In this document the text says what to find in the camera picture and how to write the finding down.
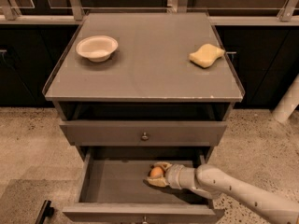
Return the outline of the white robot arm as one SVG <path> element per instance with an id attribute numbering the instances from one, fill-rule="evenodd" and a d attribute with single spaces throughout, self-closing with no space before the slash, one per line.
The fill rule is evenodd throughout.
<path id="1" fill-rule="evenodd" d="M 298 202 L 233 178 L 213 165 L 189 168 L 159 161 L 153 164 L 147 181 L 161 188 L 188 189 L 208 199 L 225 193 L 271 224 L 298 224 Z"/>

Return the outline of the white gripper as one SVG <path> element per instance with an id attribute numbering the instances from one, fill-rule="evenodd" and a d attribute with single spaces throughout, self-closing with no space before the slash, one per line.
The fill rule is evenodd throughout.
<path id="1" fill-rule="evenodd" d="M 181 164 L 171 164 L 166 161 L 158 161 L 151 165 L 152 168 L 160 167 L 164 170 L 165 178 L 164 177 L 157 177 L 152 178 L 148 177 L 147 181 L 150 185 L 154 187 L 165 188 L 169 186 L 172 189 L 182 189 L 183 186 L 181 185 L 180 175 L 184 171 L 185 166 Z"/>

